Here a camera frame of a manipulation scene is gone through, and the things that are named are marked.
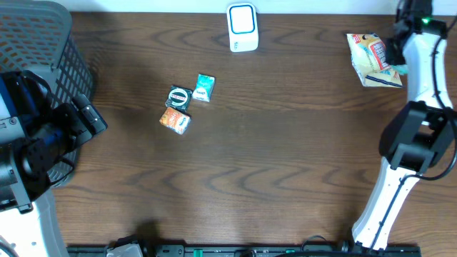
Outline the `dark green round-label packet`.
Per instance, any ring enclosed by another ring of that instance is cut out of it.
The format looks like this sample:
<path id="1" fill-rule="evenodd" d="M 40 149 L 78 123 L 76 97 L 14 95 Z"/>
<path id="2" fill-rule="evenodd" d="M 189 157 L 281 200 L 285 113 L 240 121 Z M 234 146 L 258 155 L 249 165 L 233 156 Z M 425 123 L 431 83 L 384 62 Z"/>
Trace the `dark green round-label packet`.
<path id="1" fill-rule="evenodd" d="M 171 90 L 165 101 L 166 107 L 171 107 L 181 112 L 187 112 L 193 91 L 179 86 L 171 86 Z"/>

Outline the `white blue snack bag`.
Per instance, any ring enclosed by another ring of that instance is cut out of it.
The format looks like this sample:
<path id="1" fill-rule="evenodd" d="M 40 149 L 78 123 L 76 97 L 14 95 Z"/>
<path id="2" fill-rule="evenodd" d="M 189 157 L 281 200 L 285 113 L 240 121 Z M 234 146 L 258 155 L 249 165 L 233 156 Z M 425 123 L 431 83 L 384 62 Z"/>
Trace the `white blue snack bag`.
<path id="1" fill-rule="evenodd" d="M 400 74 L 386 62 L 386 47 L 377 34 L 347 34 L 346 38 L 362 86 L 402 87 Z"/>

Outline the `teal snack packet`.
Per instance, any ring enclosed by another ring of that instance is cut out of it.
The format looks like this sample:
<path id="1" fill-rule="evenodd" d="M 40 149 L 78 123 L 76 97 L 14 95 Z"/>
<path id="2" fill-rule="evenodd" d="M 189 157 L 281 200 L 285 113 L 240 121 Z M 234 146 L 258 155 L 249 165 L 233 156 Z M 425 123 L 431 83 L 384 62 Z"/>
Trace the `teal snack packet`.
<path id="1" fill-rule="evenodd" d="M 392 66 L 400 75 L 404 76 L 408 74 L 408 66 L 406 64 Z"/>

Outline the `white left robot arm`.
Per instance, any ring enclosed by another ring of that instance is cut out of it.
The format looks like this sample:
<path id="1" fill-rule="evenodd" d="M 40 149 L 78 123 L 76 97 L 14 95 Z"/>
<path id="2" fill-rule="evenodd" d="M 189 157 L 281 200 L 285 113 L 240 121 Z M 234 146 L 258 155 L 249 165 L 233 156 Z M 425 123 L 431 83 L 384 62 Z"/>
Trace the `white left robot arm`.
<path id="1" fill-rule="evenodd" d="M 85 95 L 53 107 L 46 80 L 29 70 L 1 74 L 1 255 L 67 256 L 49 172 L 108 128 Z"/>

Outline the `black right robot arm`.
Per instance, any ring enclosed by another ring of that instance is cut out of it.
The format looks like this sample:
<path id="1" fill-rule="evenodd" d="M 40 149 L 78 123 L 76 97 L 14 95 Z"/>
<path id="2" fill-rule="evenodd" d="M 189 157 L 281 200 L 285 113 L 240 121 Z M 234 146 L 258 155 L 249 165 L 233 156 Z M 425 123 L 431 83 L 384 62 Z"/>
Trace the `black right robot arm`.
<path id="1" fill-rule="evenodd" d="M 388 235 L 414 185 L 429 179 L 456 143 L 456 111 L 448 96 L 444 56 L 451 26 L 433 18 L 431 0 L 400 1 L 393 36 L 348 34 L 351 61 L 364 86 L 401 87 L 407 74 L 407 103 L 381 134 L 380 173 L 352 240 L 332 254 L 392 256 Z"/>

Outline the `orange juice carton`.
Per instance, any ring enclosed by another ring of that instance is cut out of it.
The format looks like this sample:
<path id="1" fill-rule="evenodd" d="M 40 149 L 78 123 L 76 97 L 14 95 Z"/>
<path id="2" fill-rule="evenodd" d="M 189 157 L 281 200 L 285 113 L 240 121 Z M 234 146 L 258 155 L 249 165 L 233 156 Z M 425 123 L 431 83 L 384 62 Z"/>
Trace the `orange juice carton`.
<path id="1" fill-rule="evenodd" d="M 182 135 L 187 130 L 191 122 L 191 117 L 176 109 L 168 107 L 159 119 L 159 122 L 168 129 Z"/>

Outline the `teal white drink carton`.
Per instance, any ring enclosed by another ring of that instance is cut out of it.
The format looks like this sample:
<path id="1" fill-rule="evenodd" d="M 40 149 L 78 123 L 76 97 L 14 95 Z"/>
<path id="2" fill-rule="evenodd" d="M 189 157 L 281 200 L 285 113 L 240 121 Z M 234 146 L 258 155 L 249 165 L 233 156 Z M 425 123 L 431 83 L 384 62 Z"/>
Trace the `teal white drink carton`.
<path id="1" fill-rule="evenodd" d="M 196 82 L 196 88 L 193 91 L 193 99 L 209 102 L 215 85 L 215 78 L 199 74 Z"/>

